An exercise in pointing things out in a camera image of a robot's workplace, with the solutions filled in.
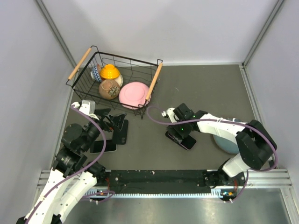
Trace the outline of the pink phone black screen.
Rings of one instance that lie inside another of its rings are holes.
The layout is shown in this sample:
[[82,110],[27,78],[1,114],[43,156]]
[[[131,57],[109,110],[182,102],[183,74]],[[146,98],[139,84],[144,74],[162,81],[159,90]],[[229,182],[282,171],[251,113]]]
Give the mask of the pink phone black screen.
[[192,149],[192,147],[196,144],[196,140],[192,137],[192,136],[190,136],[190,135],[188,135],[185,139],[183,139],[183,140],[185,140],[185,145],[186,145],[186,147],[188,148],[188,151],[189,150],[191,150]]

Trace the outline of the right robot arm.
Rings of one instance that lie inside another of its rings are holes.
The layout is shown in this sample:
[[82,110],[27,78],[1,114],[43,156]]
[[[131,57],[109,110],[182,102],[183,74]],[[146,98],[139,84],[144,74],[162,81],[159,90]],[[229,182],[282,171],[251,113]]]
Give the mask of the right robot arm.
[[190,136],[193,131],[217,136],[238,147],[238,154],[219,167],[214,180],[206,178],[211,186],[218,183],[228,185],[248,169],[260,170],[277,149],[274,140],[257,120],[234,122],[206,111],[193,112],[184,103],[168,108],[162,116],[171,121],[165,135],[185,150],[191,150],[196,143]]

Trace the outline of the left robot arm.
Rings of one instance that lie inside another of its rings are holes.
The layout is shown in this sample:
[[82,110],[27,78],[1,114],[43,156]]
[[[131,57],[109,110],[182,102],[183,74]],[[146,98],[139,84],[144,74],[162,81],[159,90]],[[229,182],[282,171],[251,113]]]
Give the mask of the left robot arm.
[[31,211],[19,218],[19,224],[62,224],[86,192],[105,182],[105,168],[98,163],[101,155],[85,165],[88,151],[104,132],[119,132],[127,124],[126,114],[110,114],[110,109],[84,112],[79,103],[71,109],[85,117],[86,126],[69,125],[63,134],[63,147],[55,156],[47,183]]

